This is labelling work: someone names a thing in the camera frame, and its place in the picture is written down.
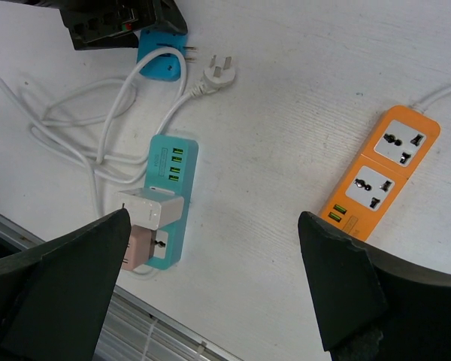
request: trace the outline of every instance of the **white table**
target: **white table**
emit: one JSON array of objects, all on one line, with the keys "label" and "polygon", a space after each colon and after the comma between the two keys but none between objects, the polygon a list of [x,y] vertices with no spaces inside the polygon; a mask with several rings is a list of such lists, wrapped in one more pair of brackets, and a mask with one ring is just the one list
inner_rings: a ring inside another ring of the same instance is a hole
[{"label": "white table", "polygon": [[[150,281],[118,283],[245,360],[327,360],[298,216],[320,209],[380,112],[451,83],[451,1],[179,6],[200,49],[191,79],[214,53],[235,57],[238,79],[189,103],[171,127],[201,147],[182,260]],[[0,3],[0,75],[26,96],[126,75],[134,60],[135,50],[75,52],[57,11]],[[175,87],[144,82],[108,146],[139,154]],[[74,111],[106,111],[113,94]],[[370,243],[451,273],[451,98],[428,115],[442,135]],[[45,239],[92,221],[86,175],[36,147],[25,126],[0,93],[0,212]],[[103,189],[109,210],[117,189]]]}]

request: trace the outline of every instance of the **usb port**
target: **usb port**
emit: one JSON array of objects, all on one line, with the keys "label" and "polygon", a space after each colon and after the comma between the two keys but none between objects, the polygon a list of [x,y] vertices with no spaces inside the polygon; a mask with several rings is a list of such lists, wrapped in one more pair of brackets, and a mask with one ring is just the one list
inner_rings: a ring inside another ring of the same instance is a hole
[{"label": "usb port", "polygon": [[336,222],[340,222],[342,220],[341,217],[339,217],[336,213],[329,213],[329,218],[332,218],[333,220],[335,220]]},{"label": "usb port", "polygon": [[341,207],[340,205],[335,205],[334,209],[341,214],[346,214],[346,212],[347,212],[347,209],[344,207]]}]

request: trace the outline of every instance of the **pink plug adapter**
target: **pink plug adapter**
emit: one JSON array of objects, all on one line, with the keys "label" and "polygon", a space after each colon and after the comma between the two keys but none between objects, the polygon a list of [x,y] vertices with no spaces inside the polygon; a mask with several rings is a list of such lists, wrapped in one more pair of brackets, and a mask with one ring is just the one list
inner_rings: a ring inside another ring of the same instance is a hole
[{"label": "pink plug adapter", "polygon": [[122,269],[132,271],[153,257],[155,231],[133,225],[129,237],[126,255],[123,257]]}]

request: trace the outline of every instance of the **white cable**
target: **white cable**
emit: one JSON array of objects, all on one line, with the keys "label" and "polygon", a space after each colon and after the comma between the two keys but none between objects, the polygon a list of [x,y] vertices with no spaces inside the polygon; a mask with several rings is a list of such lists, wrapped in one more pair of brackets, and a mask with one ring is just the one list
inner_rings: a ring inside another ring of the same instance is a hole
[{"label": "white cable", "polygon": [[[133,184],[139,181],[145,174],[149,156],[148,151],[144,152],[144,154],[139,157],[111,155],[105,152],[105,145],[112,121],[119,115],[127,112],[135,101],[137,90],[132,83],[135,76],[150,61],[154,60],[157,56],[165,54],[175,55],[179,59],[180,79],[179,89],[174,99],[174,103],[157,127],[155,132],[155,135],[157,135],[163,133],[167,129],[168,124],[171,122],[171,119],[177,110],[191,98],[217,92],[223,87],[232,84],[235,79],[235,69],[231,67],[231,57],[226,58],[223,69],[215,66],[216,57],[214,57],[210,66],[204,70],[202,79],[191,87],[189,92],[184,94],[187,82],[186,60],[179,50],[174,49],[173,47],[163,47],[152,51],[141,59],[125,80],[116,78],[100,80],[76,89],[47,104],[42,115],[39,117],[35,116],[29,110],[28,105],[23,100],[19,99],[0,78],[0,89],[31,123],[27,129],[29,137],[35,143],[57,156],[85,168],[91,190],[93,209],[97,218],[102,216],[102,209],[97,194],[97,177],[116,184]],[[96,91],[104,86],[116,85],[121,85],[121,88],[107,115],[99,115],[81,120],[61,120],[48,117],[48,114],[51,113],[53,109],[59,107],[68,100],[77,98],[87,92]],[[88,126],[96,123],[104,123],[97,149],[81,147],[78,144],[65,140],[62,136],[53,131],[54,128],[58,127]],[[101,165],[105,160],[119,164],[136,165],[138,170],[132,176],[113,174]]]},{"label": "white cable", "polygon": [[426,96],[413,105],[412,108],[421,114],[424,114],[433,103],[449,95],[451,95],[451,85]]},{"label": "white cable", "polygon": [[205,346],[203,344],[200,344],[197,347],[197,351],[195,352],[194,361],[199,361],[201,359],[202,354],[205,351]]},{"label": "white cable", "polygon": [[[144,267],[148,268],[148,270],[145,272],[141,271],[142,269],[144,269]],[[136,280],[148,281],[148,280],[151,280],[152,278],[154,278],[158,272],[159,272],[159,270],[157,268],[149,267],[147,265],[142,265],[130,272],[127,272],[127,274],[130,277],[135,278]]]},{"label": "white cable", "polygon": [[144,347],[144,352],[142,353],[141,361],[145,361],[145,359],[147,358],[147,352],[149,351],[150,339],[152,338],[152,332],[153,332],[153,329],[156,327],[157,322],[159,322],[158,318],[156,318],[150,325],[149,332],[147,333],[147,340],[145,341],[145,347]]},{"label": "white cable", "polygon": [[[148,152],[145,152],[144,155],[140,157],[125,157],[125,156],[111,156],[105,153],[104,147],[105,142],[107,140],[108,130],[114,117],[119,116],[120,114],[125,113],[130,106],[133,104],[135,100],[136,89],[132,86],[132,81],[137,73],[151,60],[155,59],[157,56],[161,56],[164,54],[172,54],[175,55],[179,59],[180,63],[180,80],[179,80],[179,90],[177,91],[177,95],[172,105],[171,110],[165,115],[162,119],[162,122],[159,124],[157,132],[155,134],[159,134],[163,132],[167,127],[175,112],[191,99],[191,95],[187,94],[183,96],[183,92],[186,87],[187,80],[187,70],[186,70],[186,60],[184,59],[182,53],[174,49],[172,47],[163,47],[153,52],[147,54],[132,70],[130,75],[126,78],[126,80],[118,80],[118,79],[107,79],[101,80],[99,82],[92,83],[87,86],[83,86],[75,91],[66,94],[65,96],[54,100],[49,103],[43,114],[40,118],[37,118],[24,104],[23,101],[17,98],[17,96],[11,91],[11,89],[5,84],[5,82],[0,78],[0,88],[4,92],[4,94],[26,115],[26,117],[31,121],[31,126],[29,126],[29,136],[40,146],[45,149],[55,153],[58,156],[61,156],[64,159],[67,159],[74,164],[80,165],[86,169],[86,173],[89,178],[89,185],[91,189],[92,203],[94,207],[95,216],[97,218],[102,216],[101,207],[98,202],[97,196],[97,185],[95,182],[95,176],[103,178],[108,181],[112,181],[118,184],[133,184],[136,181],[140,180],[146,171],[147,168],[147,158]],[[70,120],[54,120],[47,118],[47,115],[56,107],[63,104],[64,102],[76,98],[84,93],[97,90],[102,88],[103,86],[117,85],[121,84],[122,87],[117,95],[112,108],[108,112],[107,116],[98,116],[87,118],[84,120],[78,121],[70,121]],[[57,126],[85,126],[89,124],[101,123],[104,122],[104,128],[101,132],[100,142],[98,144],[97,150],[85,150],[79,147],[76,144],[72,144],[71,142],[66,141],[58,134],[53,132],[50,128]],[[103,167],[100,166],[104,160],[119,162],[129,165],[139,165],[139,169],[136,174],[131,177],[123,177],[111,174],[109,171],[106,171]]]}]

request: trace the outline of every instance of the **metal frame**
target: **metal frame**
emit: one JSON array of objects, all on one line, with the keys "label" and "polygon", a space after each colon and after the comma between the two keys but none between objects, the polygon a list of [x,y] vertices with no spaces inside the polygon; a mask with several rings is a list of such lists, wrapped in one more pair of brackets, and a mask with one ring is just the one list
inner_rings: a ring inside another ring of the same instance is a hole
[{"label": "metal frame", "polygon": [[[0,238],[19,250],[44,243],[0,215]],[[96,359],[140,361],[147,333],[154,320],[147,360],[241,361],[146,302],[116,286],[95,349]],[[204,348],[198,357],[197,350]]]}]

